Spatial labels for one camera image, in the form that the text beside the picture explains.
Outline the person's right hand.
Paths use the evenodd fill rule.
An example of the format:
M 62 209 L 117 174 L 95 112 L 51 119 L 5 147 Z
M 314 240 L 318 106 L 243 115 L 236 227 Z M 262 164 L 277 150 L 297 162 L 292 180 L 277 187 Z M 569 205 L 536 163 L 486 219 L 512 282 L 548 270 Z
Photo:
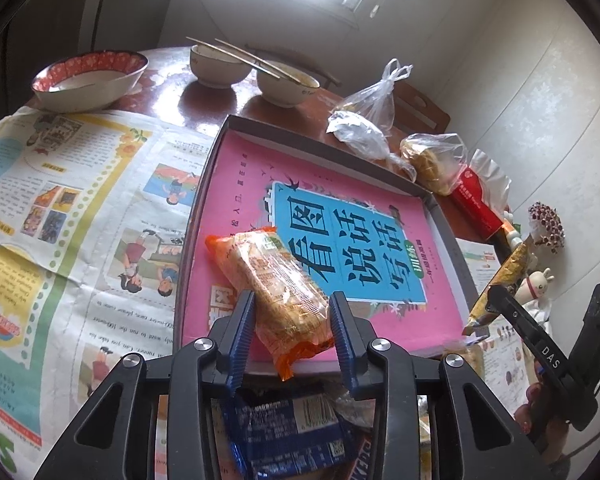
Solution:
M 514 419 L 527 436 L 533 429 L 534 423 L 540 418 L 540 399 L 544 391 L 543 367 L 538 361 L 533 362 L 535 382 L 526 390 L 526 403 L 516 409 Z M 556 463 L 564 449 L 568 437 L 569 425 L 565 420 L 554 416 L 544 430 L 546 448 L 541 456 L 547 465 Z

